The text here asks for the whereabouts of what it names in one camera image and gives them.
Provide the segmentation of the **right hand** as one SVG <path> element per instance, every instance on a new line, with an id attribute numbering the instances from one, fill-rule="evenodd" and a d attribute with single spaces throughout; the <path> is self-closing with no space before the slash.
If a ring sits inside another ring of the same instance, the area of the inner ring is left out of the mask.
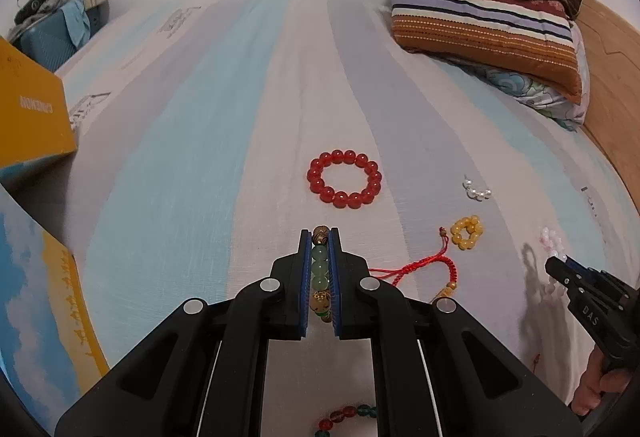
<path id="1" fill-rule="evenodd" d="M 598 346 L 594 347 L 570 403 L 570 409 L 580 417 L 597 409 L 603 394 L 621 393 L 631 381 L 632 374 L 626 369 L 604 373 L 604 363 L 604 353 Z"/>

